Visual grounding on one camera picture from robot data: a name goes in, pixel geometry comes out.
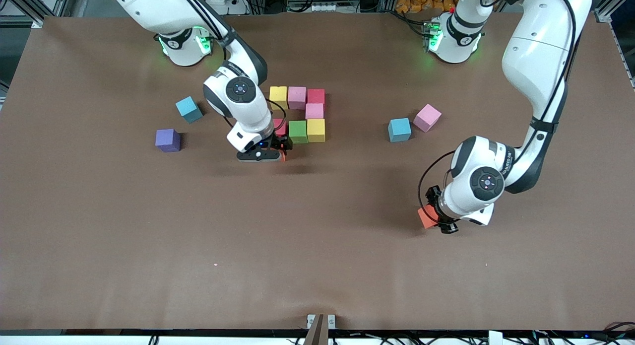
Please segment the green cube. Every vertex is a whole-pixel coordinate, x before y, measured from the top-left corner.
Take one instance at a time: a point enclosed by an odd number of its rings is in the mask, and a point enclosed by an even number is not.
[[[289,121],[289,138],[294,144],[307,144],[307,121]]]

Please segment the pink cube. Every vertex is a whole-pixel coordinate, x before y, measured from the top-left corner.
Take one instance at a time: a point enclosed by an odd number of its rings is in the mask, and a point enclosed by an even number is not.
[[[278,128],[278,126],[280,125],[280,123],[282,123],[282,121],[283,121],[282,118],[274,118],[274,129]],[[282,125],[282,127],[276,130],[276,135],[279,137],[284,137],[286,135],[286,121],[284,121],[284,125]]]
[[[326,103],[324,89],[307,90],[307,103]]]
[[[306,119],[324,119],[324,104],[307,103]]]
[[[440,116],[441,112],[436,110],[433,106],[426,104],[421,112],[417,113],[414,123],[424,132],[428,132],[428,130],[435,125]]]
[[[306,87],[289,87],[289,95],[286,101],[290,109],[302,109],[307,105]]]

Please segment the foam cube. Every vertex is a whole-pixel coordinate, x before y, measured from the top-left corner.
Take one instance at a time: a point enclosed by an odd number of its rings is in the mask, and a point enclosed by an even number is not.
[[[412,130],[410,130],[410,121],[408,118],[392,119],[388,124],[390,143],[406,141],[410,139],[411,133]]]
[[[326,103],[326,96],[324,95],[324,89],[308,89],[307,90],[307,103]]]
[[[307,120],[307,137],[309,143],[324,143],[326,141],[326,123],[324,119]]]
[[[433,205],[428,204],[424,206],[424,209],[426,209],[426,212],[434,219],[438,220],[439,216],[435,211],[435,207],[433,207]],[[431,219],[430,217],[428,217],[428,214],[424,213],[424,210],[422,210],[421,208],[419,210],[417,210],[417,212],[419,213],[419,218],[421,218],[421,222],[424,225],[424,229],[430,229],[436,225],[438,225],[437,221],[434,221],[433,219]]]
[[[182,101],[177,102],[177,109],[186,122],[193,123],[199,120],[202,117],[202,112],[192,99],[192,97],[187,97]]]
[[[309,139],[307,137],[307,121],[290,121],[289,138],[294,144],[308,143]]]
[[[274,118],[274,129],[278,128],[280,126],[280,123],[282,123],[282,121],[284,121],[284,119],[282,118]],[[284,124],[278,129],[276,130],[276,135],[279,137],[284,137],[286,135],[286,121],[284,121]]]
[[[436,110],[433,106],[426,104],[426,106],[417,113],[413,123],[424,132],[428,132],[428,130],[435,125],[440,116],[441,112]]]
[[[324,104],[307,103],[307,109],[304,115],[305,119],[324,119]]]
[[[289,103],[290,109],[303,110],[307,105],[307,88],[289,87],[289,94],[286,101]]]
[[[283,109],[289,109],[289,105],[286,103],[286,87],[270,87],[269,100],[278,103]],[[271,106],[271,110],[276,109],[279,109],[277,105]]]
[[[181,150],[181,135],[174,129],[157,130],[154,145],[164,153]]]

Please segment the blue cube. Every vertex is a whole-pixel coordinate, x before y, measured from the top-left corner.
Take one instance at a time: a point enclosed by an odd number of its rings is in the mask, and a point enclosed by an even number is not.
[[[157,130],[154,144],[164,153],[178,152],[181,150],[181,135],[174,129]]]
[[[181,113],[181,117],[183,117],[188,123],[197,121],[202,117],[202,112],[200,112],[200,109],[192,97],[187,97],[186,99],[177,102],[177,109],[179,110],[179,113]]]
[[[410,121],[408,118],[391,119],[388,124],[388,135],[390,136],[390,143],[396,141],[406,141],[410,139]]]

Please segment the black cable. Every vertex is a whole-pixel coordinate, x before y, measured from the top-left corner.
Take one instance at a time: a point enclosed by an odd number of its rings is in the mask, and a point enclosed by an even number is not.
[[[439,220],[435,220],[432,216],[430,216],[428,214],[428,212],[426,211],[426,208],[424,207],[424,203],[421,201],[421,184],[424,182],[424,178],[426,177],[428,171],[430,171],[430,169],[432,169],[433,166],[435,166],[437,162],[440,162],[444,157],[447,157],[448,155],[452,155],[452,154],[454,154],[454,150],[452,150],[451,152],[447,152],[447,153],[443,154],[438,159],[436,159],[432,164],[430,164],[430,166],[428,166],[428,168],[424,171],[424,174],[421,175],[421,178],[419,179],[419,186],[417,187],[417,198],[419,199],[419,205],[421,206],[421,209],[424,210],[424,214],[426,214],[426,216],[428,216],[428,218],[430,218],[432,221],[435,221],[439,225],[452,225],[452,223],[455,223],[458,220],[453,220],[453,221],[450,221],[450,222],[441,222]],[[431,343],[435,342],[437,339],[438,338],[431,340],[431,342],[427,343],[426,345],[430,345]]]
[[[311,0],[311,1],[307,0],[304,3],[304,6],[302,6],[302,8],[300,8],[300,10],[293,10],[292,8],[289,8],[289,11],[291,11],[291,12],[305,12],[306,10],[309,10],[309,8],[311,8],[311,5],[313,5],[313,1],[314,0]]]
[[[605,328],[603,331],[606,331],[606,332],[614,331],[615,329],[621,328],[624,325],[635,325],[635,322],[621,322],[621,323],[617,323],[616,325],[613,325],[612,327]]]
[[[225,122],[227,123],[227,125],[229,125],[230,128],[234,127],[234,124],[232,124],[229,119],[227,119],[227,117],[223,116],[223,119],[225,119]]]
[[[269,99],[267,99],[267,98],[265,98],[265,101],[268,101],[269,103],[275,104],[275,105],[276,105],[276,106],[277,106],[280,110],[282,110],[282,114],[283,114],[282,123],[280,123],[280,125],[279,125],[279,126],[277,126],[277,128],[275,128],[275,129],[274,129],[274,132],[275,132],[275,131],[276,131],[276,130],[278,130],[279,128],[282,128],[282,127],[283,127],[284,122],[286,121],[286,112],[284,111],[284,108],[283,108],[283,107],[280,107],[280,105],[279,105],[278,103],[276,103],[276,102],[274,102],[274,101],[270,101],[270,100],[269,100]]]
[[[209,14],[205,10],[205,8],[202,5],[200,5],[200,3],[197,0],[186,0],[186,1],[188,2],[190,6],[192,6],[192,8],[199,15],[202,21],[205,22],[209,26],[209,28],[211,28],[212,30],[211,32],[215,35],[216,40],[220,40],[222,38],[220,36],[220,31],[218,30],[218,27],[216,26],[216,24],[212,21],[211,17],[209,17]],[[227,49],[225,49],[225,47],[223,47],[223,59],[224,60],[227,59]]]
[[[576,34],[576,22],[575,22],[575,13],[573,11],[573,8],[571,7],[571,3],[569,3],[569,0],[562,0],[564,1],[565,5],[567,6],[567,10],[569,11],[569,17],[571,17],[571,42],[569,43],[569,53],[567,53],[567,65],[565,65],[565,67],[562,69],[562,73],[560,74],[560,77],[558,78],[558,82],[556,83],[556,87],[554,87],[553,92],[551,92],[551,97],[549,98],[549,103],[547,103],[547,107],[545,107],[544,112],[542,112],[542,116],[540,116],[540,121],[542,121],[543,119],[545,119],[545,116],[547,115],[547,110],[549,110],[549,106],[551,105],[551,103],[553,103],[554,98],[556,98],[556,93],[558,92],[558,88],[560,88],[560,83],[563,80],[567,80],[565,79],[565,76],[569,75],[569,73],[567,72],[567,69],[570,70],[570,66],[572,65],[572,58],[575,54],[574,50],[577,50],[577,43],[575,41],[575,34]],[[520,160],[520,158],[524,155],[524,153],[527,151],[527,149],[529,148],[529,145],[531,144],[531,142],[533,141],[533,139],[536,137],[536,134],[538,133],[538,130],[533,130],[533,133],[531,133],[531,137],[529,138],[529,141],[527,142],[527,145],[524,146],[524,148],[522,149],[522,151],[520,152],[520,155],[518,155],[518,157],[514,158],[514,160],[512,161],[512,166],[514,166],[518,160]]]

